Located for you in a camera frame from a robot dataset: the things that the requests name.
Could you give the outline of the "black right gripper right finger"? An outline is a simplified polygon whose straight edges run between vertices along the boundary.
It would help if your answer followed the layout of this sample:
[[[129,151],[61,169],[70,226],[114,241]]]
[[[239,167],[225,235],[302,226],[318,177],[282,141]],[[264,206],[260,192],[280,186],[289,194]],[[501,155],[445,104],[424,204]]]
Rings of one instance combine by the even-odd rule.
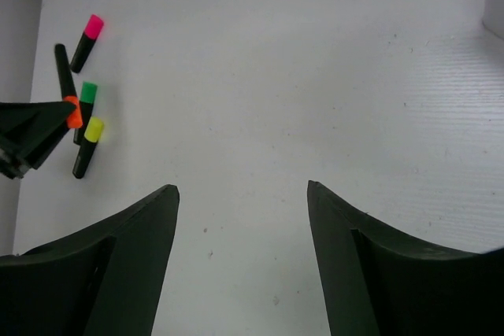
[[[503,251],[427,242],[356,209],[319,182],[309,224],[334,335],[500,335]]]

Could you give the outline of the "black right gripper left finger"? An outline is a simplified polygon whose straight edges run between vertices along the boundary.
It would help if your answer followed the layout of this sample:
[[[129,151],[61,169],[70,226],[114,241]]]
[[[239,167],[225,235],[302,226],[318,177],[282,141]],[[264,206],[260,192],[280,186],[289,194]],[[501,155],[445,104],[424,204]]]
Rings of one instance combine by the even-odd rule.
[[[3,335],[150,335],[180,194],[165,185],[127,209],[1,258]]]

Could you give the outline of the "pink highlighter marker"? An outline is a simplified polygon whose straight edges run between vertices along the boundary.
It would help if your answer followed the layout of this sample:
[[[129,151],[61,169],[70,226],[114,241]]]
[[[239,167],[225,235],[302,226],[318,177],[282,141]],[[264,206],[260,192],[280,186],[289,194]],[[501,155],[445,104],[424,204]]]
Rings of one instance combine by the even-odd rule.
[[[80,37],[73,54],[70,68],[74,73],[80,73],[93,50],[103,29],[104,21],[96,14],[92,14]]]

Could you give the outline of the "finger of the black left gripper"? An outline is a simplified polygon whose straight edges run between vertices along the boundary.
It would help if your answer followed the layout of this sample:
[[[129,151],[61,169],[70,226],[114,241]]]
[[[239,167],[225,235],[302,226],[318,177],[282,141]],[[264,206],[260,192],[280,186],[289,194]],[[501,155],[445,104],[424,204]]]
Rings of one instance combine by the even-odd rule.
[[[69,131],[71,102],[1,104],[1,174],[21,179],[38,169]]]

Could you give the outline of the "orange highlighter marker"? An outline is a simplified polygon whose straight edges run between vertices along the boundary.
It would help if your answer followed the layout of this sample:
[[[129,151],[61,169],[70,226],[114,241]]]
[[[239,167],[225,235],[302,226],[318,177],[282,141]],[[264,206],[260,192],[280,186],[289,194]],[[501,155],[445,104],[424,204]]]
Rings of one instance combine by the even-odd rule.
[[[63,44],[57,43],[54,46],[54,57],[62,100],[70,102],[76,107],[67,117],[67,126],[70,129],[80,129],[83,126],[80,101],[76,93],[66,48]]]

